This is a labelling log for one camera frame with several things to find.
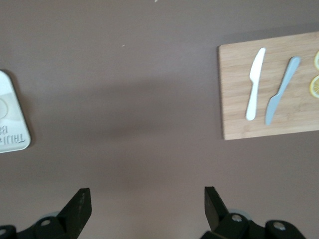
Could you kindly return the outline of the grey plastic knife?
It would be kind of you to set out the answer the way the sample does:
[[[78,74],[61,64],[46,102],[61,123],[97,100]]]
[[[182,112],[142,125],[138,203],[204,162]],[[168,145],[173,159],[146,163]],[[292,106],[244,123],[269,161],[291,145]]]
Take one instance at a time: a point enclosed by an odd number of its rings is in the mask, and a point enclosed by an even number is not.
[[[294,56],[292,57],[286,67],[286,70],[284,72],[282,81],[280,83],[280,86],[278,88],[278,91],[275,95],[273,95],[268,102],[267,108],[266,108],[266,114],[265,114],[265,124],[270,125],[272,122],[272,119],[274,117],[274,114],[276,112],[276,109],[279,105],[279,102],[290,82],[293,75],[295,74],[297,68],[299,67],[299,64],[301,62],[300,56]]]

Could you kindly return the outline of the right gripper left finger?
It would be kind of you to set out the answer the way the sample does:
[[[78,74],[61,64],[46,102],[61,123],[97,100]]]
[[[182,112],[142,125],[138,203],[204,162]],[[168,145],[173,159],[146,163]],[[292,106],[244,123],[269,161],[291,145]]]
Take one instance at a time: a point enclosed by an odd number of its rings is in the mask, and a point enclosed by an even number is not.
[[[0,226],[0,239],[78,239],[92,213],[89,188],[81,188],[56,215],[38,220],[17,232],[13,225]]]

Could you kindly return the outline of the white tray with bear print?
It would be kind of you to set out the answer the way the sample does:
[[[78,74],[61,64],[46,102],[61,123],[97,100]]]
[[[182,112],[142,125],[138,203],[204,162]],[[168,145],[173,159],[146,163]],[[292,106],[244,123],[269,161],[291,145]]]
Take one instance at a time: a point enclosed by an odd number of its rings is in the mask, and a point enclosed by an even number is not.
[[[24,150],[30,145],[31,136],[11,78],[1,70],[0,99],[8,106],[7,115],[0,119],[0,153]]]

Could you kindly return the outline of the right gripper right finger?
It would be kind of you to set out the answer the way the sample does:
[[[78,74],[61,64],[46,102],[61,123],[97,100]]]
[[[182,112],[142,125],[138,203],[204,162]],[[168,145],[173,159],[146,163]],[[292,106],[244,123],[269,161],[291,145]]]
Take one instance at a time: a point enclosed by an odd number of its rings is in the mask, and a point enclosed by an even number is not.
[[[230,213],[212,186],[204,189],[204,209],[210,231],[200,239],[306,239],[289,222],[270,220],[262,227],[240,213]]]

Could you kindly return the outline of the white plastic knife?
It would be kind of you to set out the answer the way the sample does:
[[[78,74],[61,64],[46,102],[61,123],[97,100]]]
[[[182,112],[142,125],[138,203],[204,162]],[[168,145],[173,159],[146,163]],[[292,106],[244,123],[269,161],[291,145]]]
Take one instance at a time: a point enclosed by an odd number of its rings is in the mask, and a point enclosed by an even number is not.
[[[251,80],[251,92],[246,110],[246,120],[251,121],[256,117],[259,81],[262,71],[262,65],[266,53],[266,48],[260,48],[252,63],[249,78]]]

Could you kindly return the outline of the wooden cutting board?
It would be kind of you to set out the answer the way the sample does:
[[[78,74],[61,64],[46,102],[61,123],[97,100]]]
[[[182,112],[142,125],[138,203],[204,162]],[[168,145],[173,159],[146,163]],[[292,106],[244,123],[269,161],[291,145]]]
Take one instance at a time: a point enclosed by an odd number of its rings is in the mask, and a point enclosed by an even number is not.
[[[259,81],[257,112],[246,120],[251,92],[252,63],[266,48]],[[226,140],[319,130],[319,99],[309,92],[319,75],[314,57],[319,51],[319,31],[221,45],[218,49],[223,136]],[[301,62],[290,80],[270,125],[265,124],[269,99],[276,94],[289,60]]]

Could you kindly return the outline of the brown table cover sheet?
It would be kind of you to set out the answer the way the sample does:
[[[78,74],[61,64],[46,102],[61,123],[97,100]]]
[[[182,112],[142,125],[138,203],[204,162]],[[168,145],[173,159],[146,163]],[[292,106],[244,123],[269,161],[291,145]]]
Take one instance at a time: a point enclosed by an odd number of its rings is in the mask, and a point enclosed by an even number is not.
[[[0,69],[32,137],[0,154],[0,225],[90,188],[79,239],[199,239],[214,186],[319,239],[319,132],[224,140],[216,52],[318,30],[318,0],[0,0]]]

